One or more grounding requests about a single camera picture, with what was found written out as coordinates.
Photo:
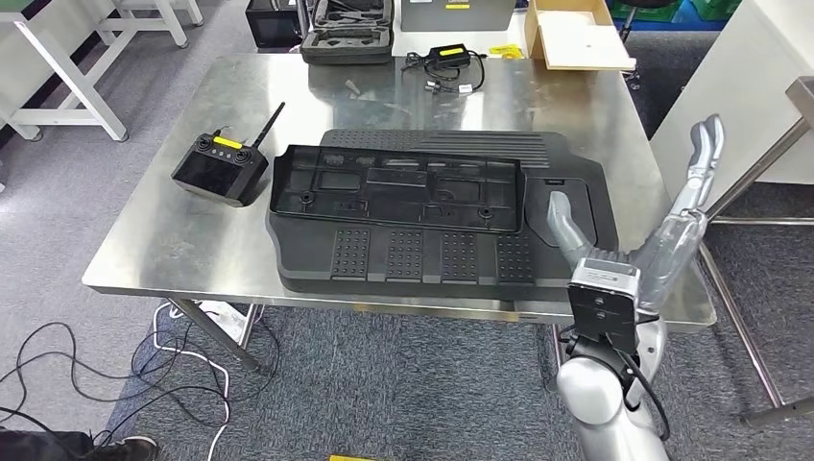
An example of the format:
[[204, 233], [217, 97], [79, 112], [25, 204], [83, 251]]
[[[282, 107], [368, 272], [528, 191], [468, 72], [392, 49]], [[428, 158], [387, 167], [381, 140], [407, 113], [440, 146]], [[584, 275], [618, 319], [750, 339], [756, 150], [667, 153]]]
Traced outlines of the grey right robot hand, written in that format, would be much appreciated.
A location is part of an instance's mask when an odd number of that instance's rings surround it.
[[708, 197], [725, 144], [720, 116], [712, 114], [696, 123], [690, 137], [694, 153], [688, 163], [686, 183], [661, 224], [636, 250], [611, 252], [589, 245], [572, 219], [567, 195], [554, 191], [549, 196], [547, 223], [570, 267], [576, 269], [584, 258], [635, 267], [639, 274], [638, 307], [649, 313], [657, 313], [664, 305], [706, 232], [708, 217], [701, 206]]

